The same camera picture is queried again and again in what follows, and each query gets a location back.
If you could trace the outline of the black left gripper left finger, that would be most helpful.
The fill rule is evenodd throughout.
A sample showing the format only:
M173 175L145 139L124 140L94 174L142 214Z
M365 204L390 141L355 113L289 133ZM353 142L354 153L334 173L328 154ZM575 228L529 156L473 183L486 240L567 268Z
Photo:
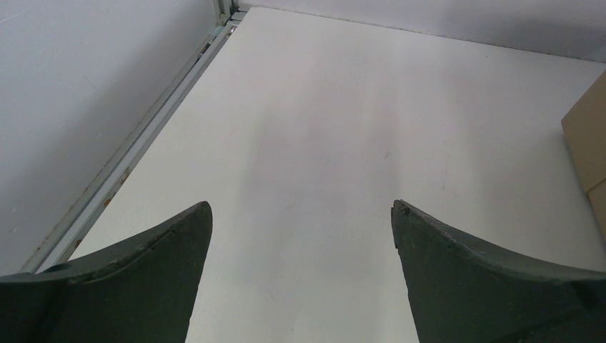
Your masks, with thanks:
M3 342L184 342L212 236L199 202L37 274L1 278Z

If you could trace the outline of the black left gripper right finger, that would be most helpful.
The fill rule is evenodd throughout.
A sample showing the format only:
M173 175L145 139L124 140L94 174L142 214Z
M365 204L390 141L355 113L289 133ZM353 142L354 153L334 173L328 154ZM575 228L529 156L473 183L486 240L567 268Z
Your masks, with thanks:
M490 243L397 200L394 245L421 342L603 342L605 274Z

